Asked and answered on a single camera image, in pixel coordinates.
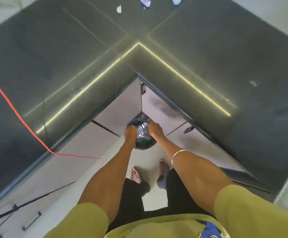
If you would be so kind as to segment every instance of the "black countertop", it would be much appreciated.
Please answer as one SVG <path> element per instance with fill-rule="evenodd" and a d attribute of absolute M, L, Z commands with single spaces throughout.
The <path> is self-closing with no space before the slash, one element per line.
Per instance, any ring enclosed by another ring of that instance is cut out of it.
<path fill-rule="evenodd" d="M 281 189 L 288 36 L 232 1 L 38 0 L 0 25 L 0 87 L 56 150 L 136 73 Z M 0 197 L 47 156 L 0 95 Z"/>

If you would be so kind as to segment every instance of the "bare foot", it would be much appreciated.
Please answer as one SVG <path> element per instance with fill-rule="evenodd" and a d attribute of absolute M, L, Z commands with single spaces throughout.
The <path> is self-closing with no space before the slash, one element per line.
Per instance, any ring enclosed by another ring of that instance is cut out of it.
<path fill-rule="evenodd" d="M 160 176 L 166 176 L 168 170 L 169 165 L 166 163 L 166 161 L 160 160 L 160 167 L 159 167 Z"/>
<path fill-rule="evenodd" d="M 135 168 L 131 169 L 131 180 L 134 180 L 138 184 L 142 182 L 142 179 L 140 178 L 140 174 Z"/>

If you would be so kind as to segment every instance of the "bracelet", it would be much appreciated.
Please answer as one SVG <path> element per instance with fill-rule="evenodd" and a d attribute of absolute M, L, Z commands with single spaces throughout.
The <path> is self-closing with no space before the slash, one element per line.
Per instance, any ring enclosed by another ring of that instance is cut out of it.
<path fill-rule="evenodd" d="M 173 165 L 173 160 L 174 160 L 175 156 L 176 156 L 178 153 L 182 152 L 182 151 L 188 151 L 188 150 L 182 149 L 182 150 L 180 150 L 180 151 L 177 151 L 177 152 L 174 154 L 174 156 L 172 157 L 172 165 Z"/>

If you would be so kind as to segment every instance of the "shirt sleeve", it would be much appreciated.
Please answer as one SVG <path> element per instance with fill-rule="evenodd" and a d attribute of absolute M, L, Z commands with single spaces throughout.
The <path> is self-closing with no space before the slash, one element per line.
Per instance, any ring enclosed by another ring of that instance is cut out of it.
<path fill-rule="evenodd" d="M 76 205 L 44 238 L 103 238 L 109 225 L 106 213 L 97 205 Z"/>
<path fill-rule="evenodd" d="M 238 185 L 219 192 L 215 216 L 231 238 L 288 237 L 288 212 Z"/>

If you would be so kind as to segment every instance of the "person's left arm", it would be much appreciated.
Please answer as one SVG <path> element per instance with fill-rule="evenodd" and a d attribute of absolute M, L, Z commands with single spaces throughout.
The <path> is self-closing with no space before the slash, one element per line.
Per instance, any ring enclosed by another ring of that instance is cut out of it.
<path fill-rule="evenodd" d="M 103 237 L 119 210 L 131 151 L 135 148 L 136 127 L 129 126 L 119 152 L 86 185 L 78 204 L 44 238 Z"/>

